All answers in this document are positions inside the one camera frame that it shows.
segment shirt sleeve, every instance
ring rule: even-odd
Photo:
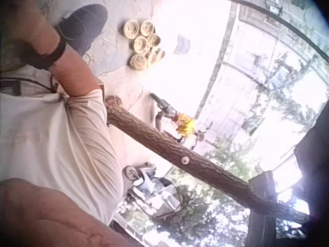
[[[99,171],[99,182],[111,192],[113,199],[121,199],[122,171],[106,126],[102,91],[96,89],[85,96],[70,97],[67,106],[73,125]]]

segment black shoe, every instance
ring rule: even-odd
[[[92,4],[76,10],[57,25],[57,32],[81,56],[101,33],[107,21],[107,10],[100,4]]]

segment yellow object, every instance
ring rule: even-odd
[[[194,133],[196,122],[192,117],[189,117],[184,113],[180,113],[176,123],[178,125],[176,131],[184,138],[187,138]]]

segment white t-shirt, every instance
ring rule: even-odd
[[[102,91],[0,95],[1,181],[20,178],[59,190],[108,225],[122,199],[122,171],[106,127]]]

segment black wristband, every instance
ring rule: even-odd
[[[51,54],[39,55],[31,45],[27,44],[26,50],[21,55],[21,61],[37,69],[48,70],[63,55],[66,41],[61,37],[57,48]]]

